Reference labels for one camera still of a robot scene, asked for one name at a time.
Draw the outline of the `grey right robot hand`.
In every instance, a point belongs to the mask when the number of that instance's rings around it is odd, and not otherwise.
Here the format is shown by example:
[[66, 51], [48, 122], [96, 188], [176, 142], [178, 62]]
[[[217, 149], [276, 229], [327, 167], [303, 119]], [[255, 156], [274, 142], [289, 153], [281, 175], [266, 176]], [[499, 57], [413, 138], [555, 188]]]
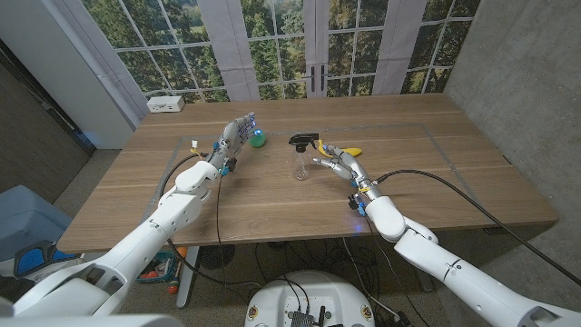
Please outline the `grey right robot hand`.
[[370, 201], [382, 196], [379, 188], [371, 181], [363, 166], [353, 155], [330, 144], [324, 144], [323, 151], [330, 155], [330, 158], [314, 157], [313, 164], [329, 168], [338, 177], [353, 182], [358, 188], [358, 192]]

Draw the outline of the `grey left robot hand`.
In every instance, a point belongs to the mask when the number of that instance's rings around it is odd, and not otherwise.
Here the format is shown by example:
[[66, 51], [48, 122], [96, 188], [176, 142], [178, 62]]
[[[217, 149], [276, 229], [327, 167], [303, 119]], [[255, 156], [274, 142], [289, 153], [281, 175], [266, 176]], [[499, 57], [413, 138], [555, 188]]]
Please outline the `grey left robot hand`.
[[222, 173], [229, 162], [240, 154], [247, 141], [261, 136], [261, 130], [256, 128], [254, 112], [236, 118], [225, 125], [219, 140], [213, 146], [212, 153], [205, 161]]

